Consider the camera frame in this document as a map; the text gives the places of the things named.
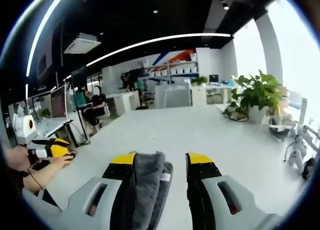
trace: gray towel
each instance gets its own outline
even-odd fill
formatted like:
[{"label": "gray towel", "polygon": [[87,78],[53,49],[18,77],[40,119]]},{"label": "gray towel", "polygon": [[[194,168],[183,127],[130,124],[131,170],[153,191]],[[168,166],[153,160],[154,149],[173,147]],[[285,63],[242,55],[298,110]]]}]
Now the gray towel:
[{"label": "gray towel", "polygon": [[166,157],[162,152],[135,156],[136,203],[133,213],[133,229],[147,230],[160,187]]},{"label": "gray towel", "polygon": [[[173,172],[172,164],[170,162],[166,162],[164,164],[163,173],[170,174],[172,177],[172,172]],[[160,181],[159,192],[156,197],[156,202],[153,208],[152,217],[147,230],[155,230],[158,226],[162,211],[166,203],[166,198],[169,192],[170,183],[171,183],[171,179],[169,181],[166,181],[166,180]]]}]

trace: human hand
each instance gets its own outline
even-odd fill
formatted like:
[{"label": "human hand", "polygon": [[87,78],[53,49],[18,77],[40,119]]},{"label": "human hand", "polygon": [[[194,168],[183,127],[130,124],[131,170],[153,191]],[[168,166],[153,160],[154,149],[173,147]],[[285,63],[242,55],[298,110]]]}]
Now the human hand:
[{"label": "human hand", "polygon": [[63,168],[64,166],[69,165],[73,158],[74,158],[74,156],[72,156],[72,155],[65,155],[65,156],[57,157],[54,159],[53,164],[55,164],[59,168]]}]

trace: green plant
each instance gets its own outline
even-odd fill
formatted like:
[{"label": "green plant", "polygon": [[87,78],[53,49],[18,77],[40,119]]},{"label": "green plant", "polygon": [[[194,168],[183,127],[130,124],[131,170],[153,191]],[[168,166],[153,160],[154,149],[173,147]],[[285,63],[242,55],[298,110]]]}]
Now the green plant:
[{"label": "green plant", "polygon": [[51,112],[49,111],[48,108],[46,109],[43,109],[40,113],[40,115],[43,117],[43,118],[50,118],[51,117]]},{"label": "green plant", "polygon": [[266,106],[278,108],[281,94],[277,79],[271,74],[263,74],[261,70],[259,73],[255,77],[250,75],[250,78],[241,75],[235,80],[243,91],[238,92],[237,88],[231,90],[232,101],[222,114],[230,118],[235,112],[247,115],[248,108],[253,106],[258,106],[259,110]]},{"label": "green plant", "polygon": [[205,84],[207,81],[208,78],[206,76],[199,76],[191,79],[191,83],[197,84],[198,86],[200,86],[201,84]]}]

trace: potted plant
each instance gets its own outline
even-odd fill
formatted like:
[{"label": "potted plant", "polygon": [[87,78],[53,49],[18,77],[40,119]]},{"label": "potted plant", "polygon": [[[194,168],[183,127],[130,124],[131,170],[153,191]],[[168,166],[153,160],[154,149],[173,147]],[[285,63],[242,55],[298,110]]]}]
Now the potted plant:
[{"label": "potted plant", "polygon": [[51,112],[49,111],[48,108],[45,108],[41,111],[40,113],[41,117],[44,118],[44,119],[48,119],[51,117]]},{"label": "potted plant", "polygon": [[208,78],[206,76],[199,76],[191,79],[192,85],[198,85],[198,86],[201,86],[201,85],[205,86],[207,81],[208,81]]},{"label": "potted plant", "polygon": [[281,101],[280,85],[274,76],[263,74],[261,70],[259,73],[255,77],[241,75],[235,79],[242,92],[237,88],[231,90],[232,101],[222,114],[231,119],[248,118],[252,123],[261,124],[267,109],[276,112]]}]

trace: white desk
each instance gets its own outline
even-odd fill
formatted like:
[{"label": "white desk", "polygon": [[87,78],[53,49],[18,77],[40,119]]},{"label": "white desk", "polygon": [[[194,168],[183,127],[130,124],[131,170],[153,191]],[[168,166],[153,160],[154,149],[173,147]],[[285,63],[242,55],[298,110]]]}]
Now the white desk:
[{"label": "white desk", "polygon": [[138,91],[114,93],[106,95],[105,97],[107,99],[114,99],[114,105],[118,116],[140,107]]},{"label": "white desk", "polygon": [[226,104],[228,102],[228,90],[229,89],[234,89],[234,86],[230,86],[227,84],[222,84],[222,85],[206,85],[206,89],[222,89],[223,90],[223,104]]},{"label": "white desk", "polygon": [[283,163],[286,146],[267,126],[230,121],[214,105],[130,111],[103,127],[90,145],[79,147],[77,157],[47,190],[65,209],[68,197],[92,177],[101,177],[115,156],[162,151],[173,164],[173,176],[157,229],[191,230],[185,153],[196,152],[212,158],[223,175],[252,191],[262,210],[284,214],[303,182]]},{"label": "white desk", "polygon": [[36,130],[41,136],[50,137],[55,134],[56,131],[72,121],[72,119],[66,119],[64,117],[48,118],[46,121],[38,123],[36,125]]}]

